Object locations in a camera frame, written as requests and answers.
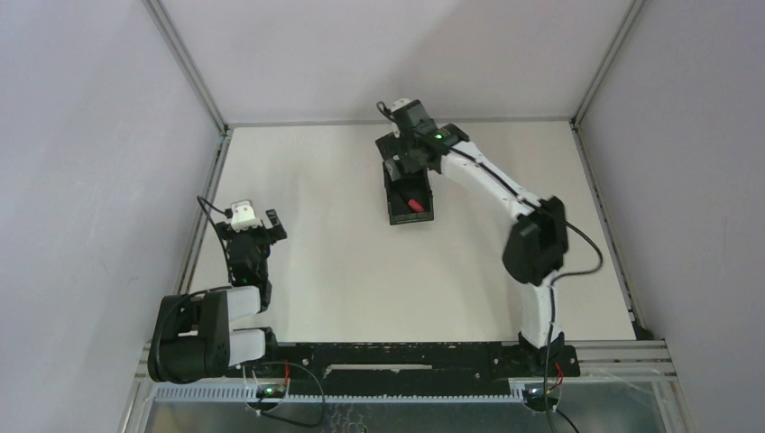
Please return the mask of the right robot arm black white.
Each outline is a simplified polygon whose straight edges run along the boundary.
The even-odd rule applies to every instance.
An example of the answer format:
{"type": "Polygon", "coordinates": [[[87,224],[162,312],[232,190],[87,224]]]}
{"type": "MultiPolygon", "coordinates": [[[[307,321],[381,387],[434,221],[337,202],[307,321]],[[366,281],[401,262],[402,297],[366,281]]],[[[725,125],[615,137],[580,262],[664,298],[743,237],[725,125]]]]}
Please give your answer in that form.
{"type": "Polygon", "coordinates": [[[454,181],[488,201],[507,225],[501,263],[521,284],[521,329],[513,346],[525,370],[543,375],[565,347],[558,322],[558,281],[569,250],[569,232],[588,244],[592,239],[567,220],[556,197],[541,198],[505,174],[484,155],[469,135],[454,124],[437,125],[418,99],[402,98],[375,105],[392,124],[376,139],[382,157],[383,185],[392,226],[430,222],[434,218],[429,174],[454,181]]]}

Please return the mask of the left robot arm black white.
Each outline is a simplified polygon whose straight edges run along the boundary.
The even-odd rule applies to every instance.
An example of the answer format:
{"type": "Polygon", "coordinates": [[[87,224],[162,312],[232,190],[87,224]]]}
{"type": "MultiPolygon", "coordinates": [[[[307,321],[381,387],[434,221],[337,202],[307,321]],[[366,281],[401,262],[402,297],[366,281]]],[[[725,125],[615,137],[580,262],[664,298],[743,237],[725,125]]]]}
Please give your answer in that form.
{"type": "Polygon", "coordinates": [[[243,363],[261,376],[280,369],[282,353],[269,327],[233,326],[270,307],[267,261],[272,246],[287,237],[275,210],[266,212],[269,226],[249,211],[236,209],[229,221],[216,225],[230,283],[161,300],[147,360],[153,381],[188,384],[222,377],[243,363]]]}

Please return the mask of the red handled screwdriver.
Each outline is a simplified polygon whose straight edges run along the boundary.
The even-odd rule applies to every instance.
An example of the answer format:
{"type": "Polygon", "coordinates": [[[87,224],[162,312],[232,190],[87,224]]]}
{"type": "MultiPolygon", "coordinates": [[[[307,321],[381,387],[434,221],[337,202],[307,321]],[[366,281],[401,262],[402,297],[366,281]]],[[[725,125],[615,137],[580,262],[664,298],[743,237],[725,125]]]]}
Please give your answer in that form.
{"type": "Polygon", "coordinates": [[[415,198],[406,194],[401,194],[401,198],[412,212],[423,213],[425,211],[425,208],[415,198]]]}

